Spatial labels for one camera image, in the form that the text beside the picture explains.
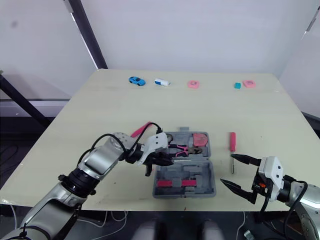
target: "silver robotic arm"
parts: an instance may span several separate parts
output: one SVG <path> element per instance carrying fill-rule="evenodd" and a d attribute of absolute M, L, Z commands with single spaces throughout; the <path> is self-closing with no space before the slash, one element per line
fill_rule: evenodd
<path fill-rule="evenodd" d="M 138 143 L 133 148 L 135 139 L 132 137 L 121 132 L 114 133 L 114 136 L 121 141 L 125 152 L 118 141 L 109 137 L 104 145 L 84 157 L 68 176 L 60 175 L 60 182 L 27 213 L 21 226 L 1 240 L 64 239 L 78 219 L 88 195 L 96 193 L 97 184 L 119 161 L 146 165 L 146 176 L 150 175 L 152 164 L 173 164 L 172 159 L 161 152 L 168 147 L 164 132 L 149 137 L 145 144 Z"/>
<path fill-rule="evenodd" d="M 320 188 L 297 181 L 294 178 L 284 175 L 283 166 L 275 156 L 257 159 L 248 155 L 232 154 L 236 160 L 244 164 L 253 164 L 258 167 L 252 184 L 252 192 L 241 189 L 241 186 L 221 179 L 233 193 L 247 199 L 252 204 L 256 203 L 257 195 L 265 196 L 265 204 L 262 209 L 267 207 L 268 201 L 281 201 L 290 207 L 286 219 L 293 210 L 300 218 L 303 233 L 307 240 L 320 240 Z M 287 222 L 284 222 L 283 237 L 288 238 L 286 233 Z"/>

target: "red screwdriver handle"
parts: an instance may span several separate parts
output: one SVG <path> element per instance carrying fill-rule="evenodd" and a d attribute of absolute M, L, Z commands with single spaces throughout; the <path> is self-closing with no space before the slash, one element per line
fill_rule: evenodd
<path fill-rule="evenodd" d="M 230 152 L 236 151 L 236 133 L 230 132 Z"/>

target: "black pole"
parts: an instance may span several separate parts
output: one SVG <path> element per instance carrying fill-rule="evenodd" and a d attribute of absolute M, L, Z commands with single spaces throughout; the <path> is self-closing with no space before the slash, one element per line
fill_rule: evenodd
<path fill-rule="evenodd" d="M 47 128 L 50 121 L 36 109 L 14 86 L 8 82 L 4 76 L 0 74 L 0 89 L 5 92 L 13 101 L 15 101 L 23 110 L 25 110 L 31 117 L 37 120 L 42 126 Z"/>
<path fill-rule="evenodd" d="M 98 69 L 108 69 L 81 0 L 64 0 L 64 2 L 66 6 L 70 6 L 71 9 L 69 10 L 74 17 L 75 23 L 82 34 L 85 44 L 88 47 L 96 66 Z"/>

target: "white cable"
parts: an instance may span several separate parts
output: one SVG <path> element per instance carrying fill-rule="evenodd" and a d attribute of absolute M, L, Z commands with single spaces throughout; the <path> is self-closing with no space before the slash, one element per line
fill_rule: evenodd
<path fill-rule="evenodd" d="M 12 209 L 13 217 L 14 217 L 14 229 L 17 229 L 17 216 L 16 216 L 16 212 L 15 212 L 14 206 L 12 206 L 12 205 L 10 204 L 10 207 L 11 207 L 11 209 Z"/>
<path fill-rule="evenodd" d="M 238 229 L 236 230 L 235 240 L 238 240 L 239 230 L 240 230 L 240 228 L 243 227 L 243 225 L 245 225 L 245 222 L 246 222 L 246 214 L 245 214 L 245 212 L 243 211 L 243 222 L 242 222 L 242 224 L 238 227 Z"/>
<path fill-rule="evenodd" d="M 273 222 L 270 221 L 270 223 L 271 223 L 272 227 L 273 227 L 275 230 L 277 230 L 276 227 L 275 227 L 275 225 L 273 224 Z"/>
<path fill-rule="evenodd" d="M 128 215 L 128 212 L 127 212 L 127 211 L 124 211 L 124 224 L 123 224 L 122 227 L 120 227 L 118 230 L 116 230 L 116 231 L 114 231 L 114 232 L 112 232 L 112 233 L 109 233 L 109 234 L 107 234 L 107 235 L 103 235 L 103 236 L 96 237 L 96 238 L 91 239 L 91 240 L 102 239 L 102 238 L 105 238 L 105 237 L 107 237 L 107 236 L 110 236 L 110 235 L 112 235 L 112 234 L 115 234 L 115 233 L 121 231 L 121 230 L 126 226 L 126 223 L 127 223 L 127 215 Z"/>
<path fill-rule="evenodd" d="M 123 220 L 126 218 L 127 215 L 128 215 L 128 211 L 124 211 L 124 217 L 121 218 L 121 219 L 116 219 L 116 218 L 114 217 L 113 212 L 111 212 L 111 217 L 112 217 L 113 220 L 115 220 L 116 222 L 121 222 L 121 221 L 123 221 Z"/>
<path fill-rule="evenodd" d="M 84 223 L 88 223 L 88 224 L 92 224 L 94 226 L 96 226 L 97 228 L 103 228 L 106 224 L 106 221 L 107 221 L 107 216 L 108 216 L 108 211 L 105 211 L 105 216 L 104 216 L 104 221 L 102 223 L 102 225 L 98 225 L 92 221 L 88 221 L 88 220 L 84 220 L 84 219 L 78 219 L 78 221 L 80 222 L 84 222 Z"/>

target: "tool case compartment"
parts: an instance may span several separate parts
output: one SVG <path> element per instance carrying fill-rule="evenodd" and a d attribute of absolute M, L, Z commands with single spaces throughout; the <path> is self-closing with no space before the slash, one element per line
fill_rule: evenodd
<path fill-rule="evenodd" d="M 207 132 L 189 131 L 188 127 L 181 127 L 180 131 L 165 132 L 171 135 L 172 145 L 189 148 L 194 146 L 194 134 L 204 134 L 207 143 L 201 146 L 201 153 L 188 156 L 173 157 L 173 165 L 156 166 L 153 197 L 154 198 L 204 198 L 216 195 L 216 184 L 211 156 L 210 140 Z M 168 154 L 175 154 L 181 150 L 168 148 Z"/>

